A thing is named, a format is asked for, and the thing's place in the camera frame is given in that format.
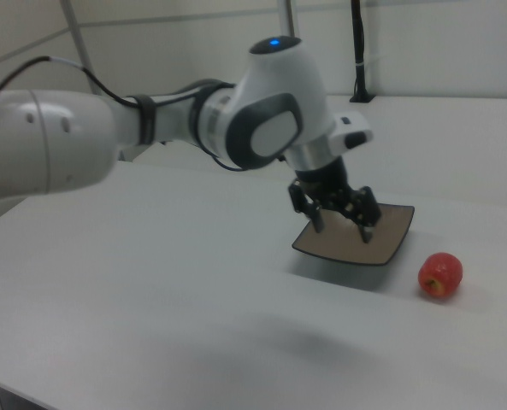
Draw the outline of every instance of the red apple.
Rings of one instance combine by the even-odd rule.
[[[418,283],[430,296],[447,297],[462,280],[462,264],[451,254],[440,252],[426,259],[418,272]]]

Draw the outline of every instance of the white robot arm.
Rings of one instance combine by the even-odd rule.
[[[1,92],[0,200],[92,185],[110,172],[119,149],[182,140],[244,170],[285,158],[298,177],[289,187],[297,212],[318,231],[321,208],[341,212],[369,241],[380,210],[368,187],[348,185],[342,154],[372,133],[359,113],[332,114],[300,39],[255,44],[235,86],[205,80],[125,102],[71,91]]]

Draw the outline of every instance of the black cable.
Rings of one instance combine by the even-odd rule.
[[[37,58],[33,58],[32,60],[26,61],[21,64],[16,70],[12,73],[8,74],[1,82],[0,82],[0,91],[8,85],[10,81],[12,81],[15,77],[23,73],[29,67],[34,66],[35,64],[39,64],[40,62],[49,62],[50,58],[48,56],[41,56]]]
[[[107,86],[105,84],[103,84],[95,76],[95,74],[92,73],[90,70],[88,70],[86,67],[83,67],[80,64],[77,64],[77,63],[75,63],[73,61],[69,61],[69,60],[65,60],[65,59],[57,58],[57,57],[50,57],[50,56],[36,57],[36,58],[33,58],[32,60],[26,61],[23,64],[21,64],[18,68],[16,68],[16,70],[14,70],[12,73],[8,74],[0,82],[0,91],[2,91],[10,83],[10,81],[12,81],[13,79],[15,79],[15,77],[17,77],[18,75],[20,75],[21,73],[23,73],[29,67],[32,67],[32,66],[34,66],[36,64],[39,64],[40,62],[60,62],[60,63],[63,63],[63,64],[67,64],[67,65],[69,65],[71,67],[77,68],[80,71],[82,71],[82,73],[84,73],[91,81],[93,81],[93,83],[95,83],[105,94],[107,94],[109,97],[111,97],[117,103],[119,103],[121,105],[124,105],[126,107],[139,108],[139,105],[136,102],[125,100],[124,98],[122,98],[122,97],[118,96],[117,94],[115,94],[113,91],[109,90],[107,88]],[[201,85],[205,85],[205,84],[211,83],[213,81],[214,80],[212,80],[212,79],[203,79],[203,80],[200,80],[200,81],[198,81],[196,83],[193,83],[193,84],[197,85],[197,86],[201,86]],[[189,85],[184,90],[186,90],[186,91],[194,90],[193,88],[190,88],[190,87],[192,87],[192,85]],[[157,107],[164,107],[164,106],[169,105],[169,104],[173,104],[173,103],[176,103],[176,102],[178,103],[179,101],[184,101],[184,100],[187,100],[189,98],[194,98],[196,95],[197,95],[197,92],[193,92],[193,93],[187,94],[185,96],[172,98],[172,99],[166,100],[166,101],[156,102],[155,105]],[[227,169],[228,171],[233,171],[233,172],[236,172],[236,173],[245,171],[242,168],[232,168],[232,167],[229,167],[229,166],[223,164],[221,161],[219,161],[219,159],[216,156],[214,156],[213,154],[211,154],[210,152],[208,152],[208,150],[205,149],[204,151],[208,155],[211,156],[211,158],[213,159],[213,161],[215,161],[215,163],[217,165],[219,165],[220,167],[222,167],[224,169]]]
[[[247,169],[243,169],[243,168],[232,168],[232,167],[229,167],[228,165],[225,165],[221,162],[221,160],[219,160],[219,158],[217,158],[216,156],[212,155],[211,156],[211,159],[213,159],[213,161],[215,161],[215,163],[221,167],[221,168],[224,168],[226,169],[227,171],[232,171],[233,173],[242,173],[243,171],[247,171]]]

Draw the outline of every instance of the white wall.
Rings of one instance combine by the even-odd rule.
[[[277,0],[73,0],[97,73],[117,91],[235,81],[280,32]],[[349,0],[295,0],[327,91],[351,94]],[[507,0],[362,0],[368,87],[379,95],[507,97]]]
[[[59,2],[0,0],[0,80],[24,61],[41,55],[79,60]],[[90,92],[83,74],[70,67],[46,63],[30,68],[9,88]],[[0,215],[17,202],[1,203]]]
[[[280,33],[275,0],[74,0],[93,67],[121,94],[165,93],[201,78],[237,81],[248,49]]]
[[[389,96],[507,97],[507,0],[362,1],[368,88]],[[350,2],[297,0],[327,89],[355,78]]]

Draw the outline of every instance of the cable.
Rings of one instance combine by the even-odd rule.
[[[33,58],[32,60],[26,61],[23,64],[21,64],[16,70],[14,70],[12,73],[8,74],[1,82],[0,82],[0,91],[8,85],[10,81],[12,81],[15,77],[23,73],[25,70],[27,70],[29,67],[34,66],[35,64],[39,64],[40,62],[49,62],[50,58],[48,56],[42,56]]]
[[[0,91],[2,91],[18,75],[20,75],[21,73],[23,73],[28,68],[30,68],[30,67],[32,67],[32,66],[34,66],[36,64],[39,64],[40,62],[59,62],[61,64],[65,64],[67,66],[70,66],[70,67],[73,67],[73,68],[77,68],[82,73],[84,73],[91,81],[93,81],[101,90],[103,90],[103,92],[105,94],[107,94],[109,97],[111,97],[112,99],[114,99],[117,103],[119,103],[121,105],[124,105],[126,107],[139,108],[139,106],[138,106],[138,104],[136,102],[125,100],[124,98],[116,95],[113,91],[109,90],[107,88],[107,86],[105,84],[103,84],[95,76],[95,74],[92,73],[90,70],[88,70],[86,67],[83,67],[83,66],[81,66],[80,64],[78,64],[78,63],[76,63],[74,61],[67,60],[67,59],[61,58],[61,57],[40,56],[40,57],[36,57],[36,58],[33,58],[32,60],[24,62],[18,68],[16,68],[16,70],[14,70],[12,73],[8,74],[0,82]],[[186,99],[193,98],[193,97],[196,96],[196,94],[197,94],[196,92],[193,92],[191,94],[187,94],[187,95],[184,95],[184,96],[172,98],[170,100],[156,102],[155,105],[157,107],[163,107],[165,105],[173,104],[173,103],[176,103],[176,102],[178,103],[179,101],[184,101]]]
[[[232,168],[232,167],[229,167],[228,165],[225,165],[221,162],[221,160],[219,160],[219,158],[217,158],[215,155],[212,155],[211,156],[211,159],[213,161],[215,161],[215,163],[221,167],[221,168],[224,168],[226,169],[227,171],[232,171],[233,173],[242,173],[243,171],[247,171],[247,169],[243,169],[243,168]]]

